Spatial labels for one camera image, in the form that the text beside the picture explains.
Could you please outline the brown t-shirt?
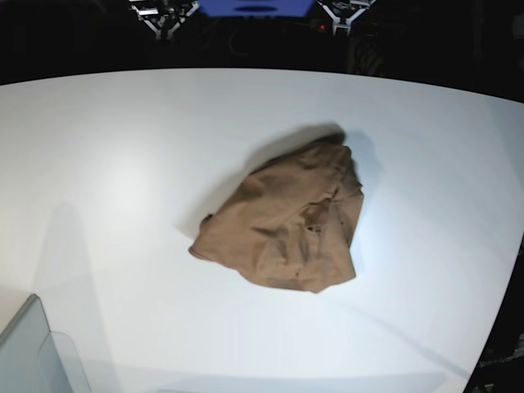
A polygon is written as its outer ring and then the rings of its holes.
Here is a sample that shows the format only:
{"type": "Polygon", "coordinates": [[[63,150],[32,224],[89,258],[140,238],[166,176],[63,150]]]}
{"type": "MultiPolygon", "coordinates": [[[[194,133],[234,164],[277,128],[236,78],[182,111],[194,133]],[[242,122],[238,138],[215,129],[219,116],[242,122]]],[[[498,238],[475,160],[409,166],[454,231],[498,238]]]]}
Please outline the brown t-shirt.
{"type": "Polygon", "coordinates": [[[355,278],[364,194],[344,140],[335,131],[255,168],[201,221],[189,253],[262,287],[319,293],[355,278]]]}

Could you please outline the black power strip red light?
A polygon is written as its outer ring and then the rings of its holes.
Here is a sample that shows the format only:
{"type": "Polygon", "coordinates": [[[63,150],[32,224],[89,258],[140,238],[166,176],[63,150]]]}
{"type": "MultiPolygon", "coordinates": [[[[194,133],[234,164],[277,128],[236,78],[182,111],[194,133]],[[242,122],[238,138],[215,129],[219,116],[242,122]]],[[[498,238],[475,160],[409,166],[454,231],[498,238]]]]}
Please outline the black power strip red light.
{"type": "Polygon", "coordinates": [[[316,33],[331,34],[333,36],[349,36],[351,25],[341,25],[327,20],[311,20],[309,27],[316,33]]]}

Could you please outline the translucent plastic bin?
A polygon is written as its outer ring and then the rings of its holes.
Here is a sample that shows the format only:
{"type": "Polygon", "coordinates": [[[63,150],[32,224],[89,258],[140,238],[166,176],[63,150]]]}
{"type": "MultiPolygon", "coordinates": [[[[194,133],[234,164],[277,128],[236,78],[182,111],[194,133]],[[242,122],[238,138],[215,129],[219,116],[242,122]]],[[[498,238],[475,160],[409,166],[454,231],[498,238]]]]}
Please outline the translucent plastic bin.
{"type": "Polygon", "coordinates": [[[74,342],[50,329],[42,301],[30,296],[1,333],[1,391],[91,390],[74,342]]]}

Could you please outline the blue box at top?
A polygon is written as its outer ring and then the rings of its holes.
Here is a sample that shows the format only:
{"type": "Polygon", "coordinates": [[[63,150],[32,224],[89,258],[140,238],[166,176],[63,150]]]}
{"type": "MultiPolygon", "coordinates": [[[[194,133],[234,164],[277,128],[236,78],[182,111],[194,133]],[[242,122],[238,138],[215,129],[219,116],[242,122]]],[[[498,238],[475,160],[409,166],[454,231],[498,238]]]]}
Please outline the blue box at top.
{"type": "Polygon", "coordinates": [[[200,8],[208,16],[282,16],[302,17],[313,0],[201,0],[200,8]]]}

